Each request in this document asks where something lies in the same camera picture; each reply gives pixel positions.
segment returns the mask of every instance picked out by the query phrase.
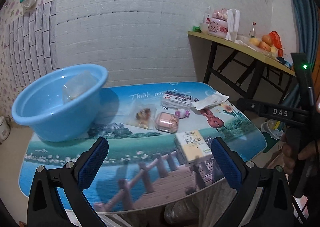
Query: white wrapper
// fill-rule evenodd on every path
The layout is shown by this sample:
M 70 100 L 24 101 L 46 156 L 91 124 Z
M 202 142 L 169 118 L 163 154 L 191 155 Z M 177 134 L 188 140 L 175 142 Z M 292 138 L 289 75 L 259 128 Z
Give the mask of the white wrapper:
M 208 107 L 220 105 L 224 103 L 228 98 L 229 96 L 223 95 L 220 92 L 216 91 L 214 94 L 208 96 L 203 100 L 193 102 L 192 106 L 197 110 L 202 110 Z

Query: hand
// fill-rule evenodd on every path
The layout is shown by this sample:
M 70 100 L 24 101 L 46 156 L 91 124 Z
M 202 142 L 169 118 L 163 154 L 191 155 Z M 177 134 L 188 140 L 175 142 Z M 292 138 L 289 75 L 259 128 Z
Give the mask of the hand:
M 292 149 L 291 147 L 286 143 L 287 138 L 285 134 L 281 136 L 281 141 L 285 142 L 283 147 L 282 147 L 282 153 L 284 154 L 283 161 L 284 161 L 284 172 L 286 174 L 292 174 L 294 166 L 295 166 L 295 161 L 292 158 Z M 318 149 L 320 151 L 320 140 L 318 140 Z M 298 159 L 299 160 L 306 160 L 313 155 L 316 155 L 316 145 L 314 141 L 310 142 L 301 152 L 298 154 Z

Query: white bucket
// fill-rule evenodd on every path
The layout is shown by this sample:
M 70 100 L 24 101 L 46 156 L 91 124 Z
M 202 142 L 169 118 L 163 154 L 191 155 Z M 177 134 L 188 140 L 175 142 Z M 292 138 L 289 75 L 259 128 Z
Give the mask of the white bucket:
M 7 139 L 10 133 L 10 128 L 4 117 L 0 117 L 0 144 Z

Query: blue curtain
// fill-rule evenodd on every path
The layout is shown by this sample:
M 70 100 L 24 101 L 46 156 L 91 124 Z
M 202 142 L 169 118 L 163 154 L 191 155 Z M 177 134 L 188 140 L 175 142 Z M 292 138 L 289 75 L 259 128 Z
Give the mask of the blue curtain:
M 292 0 L 299 36 L 299 52 L 307 54 L 312 70 L 319 40 L 318 7 L 314 0 Z M 300 101 L 298 85 L 285 97 L 283 105 L 297 107 Z

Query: sunflower illustration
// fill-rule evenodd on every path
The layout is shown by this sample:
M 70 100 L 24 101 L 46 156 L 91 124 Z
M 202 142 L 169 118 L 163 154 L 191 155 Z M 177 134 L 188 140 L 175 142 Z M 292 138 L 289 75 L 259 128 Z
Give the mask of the sunflower illustration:
M 228 113 L 233 112 L 233 108 L 228 103 L 225 102 L 221 106 L 226 112 L 228 112 Z

